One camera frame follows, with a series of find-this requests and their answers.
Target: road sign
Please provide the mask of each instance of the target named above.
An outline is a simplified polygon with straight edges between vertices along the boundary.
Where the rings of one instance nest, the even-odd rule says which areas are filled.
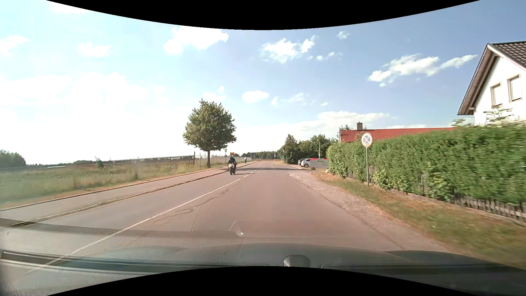
[[[364,147],[369,147],[372,144],[372,136],[369,133],[365,133],[362,136],[362,145]]]

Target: curb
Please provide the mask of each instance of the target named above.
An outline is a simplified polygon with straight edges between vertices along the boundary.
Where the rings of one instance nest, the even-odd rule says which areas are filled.
[[[249,164],[251,164],[251,163],[256,163],[256,162],[258,162],[258,161],[253,161],[253,162],[250,162],[250,163],[247,163],[247,164],[243,164],[243,166],[249,165]],[[135,185],[141,185],[141,184],[145,184],[145,183],[150,183],[150,182],[155,182],[155,181],[161,181],[161,180],[166,180],[166,179],[175,178],[175,177],[181,177],[181,176],[186,176],[186,175],[191,175],[191,174],[197,174],[197,173],[202,173],[202,172],[211,171],[211,170],[220,170],[220,169],[222,169],[222,168],[216,167],[216,168],[214,168],[214,169],[207,169],[207,170],[202,170],[202,171],[197,171],[197,172],[191,172],[191,173],[186,173],[186,174],[177,175],[177,176],[170,176],[170,177],[164,177],[164,178],[156,179],[156,180],[144,181],[144,182],[135,183],[135,184],[129,184],[129,185],[123,185],[123,186],[118,186],[118,187],[113,187],[113,188],[108,188],[108,189],[102,189],[102,190],[97,190],[97,191],[91,191],[91,192],[81,193],[81,194],[75,194],[75,195],[65,196],[65,197],[63,197],[63,198],[57,198],[57,199],[51,199],[51,200],[47,200],[47,201],[40,201],[40,202],[35,202],[35,203],[30,203],[30,204],[18,205],[18,206],[13,206],[13,207],[11,207],[11,208],[0,209],[0,212],[8,211],[8,210],[20,209],[20,208],[25,208],[25,207],[27,207],[27,206],[37,205],[37,204],[42,204],[42,203],[47,203],[47,202],[52,202],[52,201],[59,201],[59,200],[64,200],[64,199],[76,198],[76,197],[78,197],[78,196],[83,196],[83,195],[88,195],[88,194],[93,194],[93,193],[99,193],[99,192],[104,192],[104,191],[109,191],[109,190],[114,190],[114,189],[120,189],[120,188],[125,188],[125,187],[135,186]],[[139,196],[139,195],[152,193],[152,192],[155,192],[155,191],[158,191],[158,190],[162,190],[162,189],[168,189],[168,188],[171,188],[171,187],[175,187],[175,186],[183,185],[183,184],[186,184],[186,183],[189,183],[189,182],[193,182],[193,181],[201,180],[201,179],[204,179],[204,178],[207,178],[207,177],[212,177],[212,176],[219,175],[219,174],[226,173],[226,172],[228,172],[228,170],[226,170],[226,171],[224,171],[224,172],[219,172],[219,173],[217,173],[217,174],[213,174],[213,175],[209,175],[209,176],[204,176],[204,177],[199,177],[199,178],[197,178],[197,179],[188,180],[188,181],[186,181],[186,182],[181,182],[181,183],[177,183],[177,184],[172,184],[172,185],[170,185],[170,186],[165,186],[165,187],[162,187],[162,188],[156,188],[156,189],[153,189],[153,190],[150,190],[150,191],[141,192],[141,193],[137,193],[137,194],[130,195],[130,196],[125,196],[125,197],[123,197],[123,198],[118,198],[118,199],[116,199],[116,200],[109,200],[109,201],[105,201],[105,202],[102,202],[102,203],[97,203],[97,204],[95,204],[95,205],[103,205],[103,204],[106,204],[106,203],[109,203],[109,202],[119,201],[119,200],[123,200],[123,199],[127,199],[127,198],[133,198],[133,197],[136,197],[136,196]]]

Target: building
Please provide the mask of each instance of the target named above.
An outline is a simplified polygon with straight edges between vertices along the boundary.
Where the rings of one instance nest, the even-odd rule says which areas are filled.
[[[369,133],[372,136],[373,141],[389,139],[407,134],[419,134],[431,131],[439,130],[451,130],[454,127],[426,127],[421,129],[376,129],[366,130],[363,128],[363,123],[358,122],[355,130],[340,130],[340,143],[349,143],[360,141],[360,135],[362,133]]]
[[[512,120],[526,119],[522,78],[526,75],[526,41],[488,43],[457,115],[473,115],[486,124],[485,111],[510,108]]]

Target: roof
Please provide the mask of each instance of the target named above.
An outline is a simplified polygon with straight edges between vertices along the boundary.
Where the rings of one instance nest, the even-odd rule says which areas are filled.
[[[506,58],[526,71],[526,41],[486,44],[457,115],[473,115],[474,105],[482,87],[499,58]]]
[[[419,134],[431,131],[452,130],[454,127],[428,127],[424,129],[378,129],[378,130],[342,130],[341,142],[355,142],[362,133],[369,133],[374,141],[389,139],[407,134]]]

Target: parked car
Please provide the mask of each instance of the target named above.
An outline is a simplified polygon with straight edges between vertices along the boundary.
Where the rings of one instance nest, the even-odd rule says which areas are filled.
[[[304,159],[301,161],[300,165],[303,167],[309,167],[310,160],[311,159]]]

